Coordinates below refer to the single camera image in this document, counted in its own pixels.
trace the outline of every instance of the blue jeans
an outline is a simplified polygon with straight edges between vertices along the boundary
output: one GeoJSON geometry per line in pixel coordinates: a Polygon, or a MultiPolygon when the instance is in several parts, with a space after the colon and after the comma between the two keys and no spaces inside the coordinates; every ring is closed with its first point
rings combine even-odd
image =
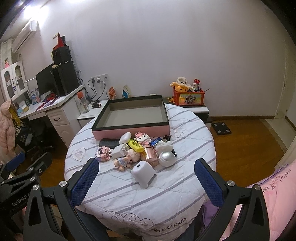
{"type": "MultiPolygon", "coordinates": [[[[92,236],[97,241],[110,241],[108,234],[106,232],[106,227],[93,215],[81,212],[76,209],[78,216],[81,221],[87,227],[88,231],[92,234],[92,236]]],[[[189,225],[184,233],[181,234],[179,238],[175,241],[193,241],[194,238],[194,223],[195,221],[189,225]]]]}

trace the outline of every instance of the yellow cloth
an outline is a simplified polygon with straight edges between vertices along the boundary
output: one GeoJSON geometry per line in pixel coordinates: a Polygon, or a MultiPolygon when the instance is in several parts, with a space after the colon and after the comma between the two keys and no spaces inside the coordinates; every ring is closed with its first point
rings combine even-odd
{"type": "Polygon", "coordinates": [[[17,113],[14,111],[14,109],[10,107],[9,112],[12,114],[12,118],[15,120],[16,124],[18,126],[21,126],[22,122],[21,122],[20,118],[18,117],[17,113]]]}

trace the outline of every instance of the striped tablecloth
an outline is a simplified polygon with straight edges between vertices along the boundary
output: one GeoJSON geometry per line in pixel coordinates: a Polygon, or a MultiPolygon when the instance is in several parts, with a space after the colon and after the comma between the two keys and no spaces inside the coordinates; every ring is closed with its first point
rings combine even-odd
{"type": "MultiPolygon", "coordinates": [[[[185,108],[165,107],[177,162],[171,167],[155,167],[158,175],[147,189],[140,187],[131,170],[118,171],[113,160],[100,163],[99,174],[78,207],[111,230],[124,233],[131,229],[145,241],[171,241],[187,229],[207,199],[194,174],[194,162],[203,158],[216,168],[214,141],[205,124],[185,108]]],[[[94,121],[79,131],[69,147],[66,180],[94,157],[99,144],[91,132],[94,121]]]]}

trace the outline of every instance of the yellow highlighter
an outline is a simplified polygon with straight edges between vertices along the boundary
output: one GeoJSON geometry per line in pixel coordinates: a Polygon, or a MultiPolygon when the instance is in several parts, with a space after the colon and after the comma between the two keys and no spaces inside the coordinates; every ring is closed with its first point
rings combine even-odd
{"type": "Polygon", "coordinates": [[[144,147],[142,147],[138,142],[136,142],[132,139],[130,139],[130,141],[128,142],[128,145],[130,148],[132,148],[133,150],[135,150],[138,153],[144,151],[144,147]]]}

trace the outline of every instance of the rose gold cylinder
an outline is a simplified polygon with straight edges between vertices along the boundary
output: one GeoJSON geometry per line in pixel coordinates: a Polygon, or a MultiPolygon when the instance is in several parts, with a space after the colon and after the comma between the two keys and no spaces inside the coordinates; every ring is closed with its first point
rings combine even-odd
{"type": "Polygon", "coordinates": [[[144,152],[141,152],[141,160],[147,161],[152,167],[156,167],[158,162],[158,156],[156,151],[150,145],[144,145],[144,152]]]}

